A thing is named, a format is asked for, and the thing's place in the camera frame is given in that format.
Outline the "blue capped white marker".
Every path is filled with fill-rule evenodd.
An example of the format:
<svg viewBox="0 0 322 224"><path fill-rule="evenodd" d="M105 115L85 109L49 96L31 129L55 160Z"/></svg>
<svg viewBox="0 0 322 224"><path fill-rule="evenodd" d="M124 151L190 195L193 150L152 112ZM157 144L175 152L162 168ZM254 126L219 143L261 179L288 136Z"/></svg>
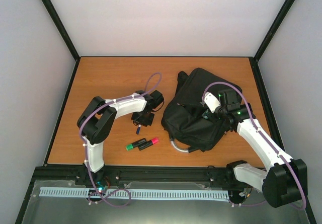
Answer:
<svg viewBox="0 0 322 224"><path fill-rule="evenodd" d="M137 134L137 135L139 135L139 133L140 133L140 129L141 129L141 124L139 124L139 125L137 126L137 130L136 130L136 134Z"/></svg>

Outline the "pink black highlighter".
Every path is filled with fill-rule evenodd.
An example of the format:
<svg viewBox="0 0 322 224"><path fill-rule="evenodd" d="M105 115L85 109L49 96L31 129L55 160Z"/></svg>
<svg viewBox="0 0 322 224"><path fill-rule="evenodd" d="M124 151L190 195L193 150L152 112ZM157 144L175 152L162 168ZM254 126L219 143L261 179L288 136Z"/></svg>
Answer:
<svg viewBox="0 0 322 224"><path fill-rule="evenodd" d="M159 142L159 139L156 137L156 138L153 138L153 139L151 139L151 140L149 140L149 141L147 141L147 142L145 142L144 144L141 144L139 147L138 147L138 149L140 150L140 151L142 151L142 150L144 150L144 149L146 149L146 148L148 148L148 147L150 147L150 146L153 146L153 145L155 145L155 144L157 144Z"/></svg>

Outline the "green black highlighter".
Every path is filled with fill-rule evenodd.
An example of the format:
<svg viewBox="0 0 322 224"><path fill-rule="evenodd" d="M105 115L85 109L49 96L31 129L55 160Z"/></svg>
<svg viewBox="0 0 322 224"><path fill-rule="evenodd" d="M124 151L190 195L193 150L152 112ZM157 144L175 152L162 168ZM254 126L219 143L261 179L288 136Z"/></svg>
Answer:
<svg viewBox="0 0 322 224"><path fill-rule="evenodd" d="M140 146L140 145L142 145L142 144L144 144L144 143L146 143L146 139L145 139L145 138L142 138L142 139L139 139L139 140L137 140L137 141L135 141L135 142L133 142L133 143L128 144L128 145L125 147L125 149L126 149L127 151L129 151L129 150L132 150L132 149L134 149L134 148L136 148L136 147L138 147L138 146Z"/></svg>

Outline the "black student bag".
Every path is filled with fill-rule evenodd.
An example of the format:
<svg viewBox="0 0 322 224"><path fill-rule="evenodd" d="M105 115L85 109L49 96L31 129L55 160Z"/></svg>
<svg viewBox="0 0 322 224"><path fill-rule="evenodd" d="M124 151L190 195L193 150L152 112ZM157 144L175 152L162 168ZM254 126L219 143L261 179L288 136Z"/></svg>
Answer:
<svg viewBox="0 0 322 224"><path fill-rule="evenodd" d="M205 104L201 104L203 93L213 82L231 84L242 92L240 86L205 69L196 68L190 74L181 71L178 73L175 96L164 110L161 121L163 128L168 132L170 140L187 144L188 152L213 149L224 133L230 130L227 121L213 123L202 116L208 109Z"/></svg>

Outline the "green white glue stick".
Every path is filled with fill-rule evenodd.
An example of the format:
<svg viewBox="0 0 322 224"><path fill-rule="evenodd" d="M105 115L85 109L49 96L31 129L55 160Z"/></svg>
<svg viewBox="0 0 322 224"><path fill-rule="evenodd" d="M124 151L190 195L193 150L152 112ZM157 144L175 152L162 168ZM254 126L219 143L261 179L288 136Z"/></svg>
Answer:
<svg viewBox="0 0 322 224"><path fill-rule="evenodd" d="M205 119L209 119L209 117L208 117L208 114L209 114L209 112L208 111L205 111L204 113L203 113L203 118L205 118Z"/></svg>

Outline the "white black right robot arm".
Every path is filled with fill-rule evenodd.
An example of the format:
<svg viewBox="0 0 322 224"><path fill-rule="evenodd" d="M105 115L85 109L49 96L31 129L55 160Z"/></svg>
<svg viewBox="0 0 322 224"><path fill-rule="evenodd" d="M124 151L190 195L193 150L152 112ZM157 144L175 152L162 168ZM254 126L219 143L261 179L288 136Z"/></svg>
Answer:
<svg viewBox="0 0 322 224"><path fill-rule="evenodd" d="M231 131L239 134L255 151L265 169L247 163L235 164L233 177L262 192L266 202L277 208L291 204L298 210L307 205L307 165L294 159L279 147L259 124L248 102L238 101L242 93L237 88L213 95L204 91L202 104L218 118L225 120Z"/></svg>

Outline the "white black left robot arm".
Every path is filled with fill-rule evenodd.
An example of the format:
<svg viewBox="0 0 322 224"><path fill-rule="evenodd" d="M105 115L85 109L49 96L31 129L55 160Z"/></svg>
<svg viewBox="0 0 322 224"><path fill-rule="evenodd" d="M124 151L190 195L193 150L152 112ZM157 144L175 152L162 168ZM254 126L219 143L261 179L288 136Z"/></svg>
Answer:
<svg viewBox="0 0 322 224"><path fill-rule="evenodd" d="M104 100L94 97L77 121L79 134L84 141L85 166L89 169L87 179L94 185L104 181L105 173L103 145L108 137L114 120L131 114L131 121L135 125L151 126L154 113L164 103L161 92L152 93L137 91L130 96L114 100Z"/></svg>

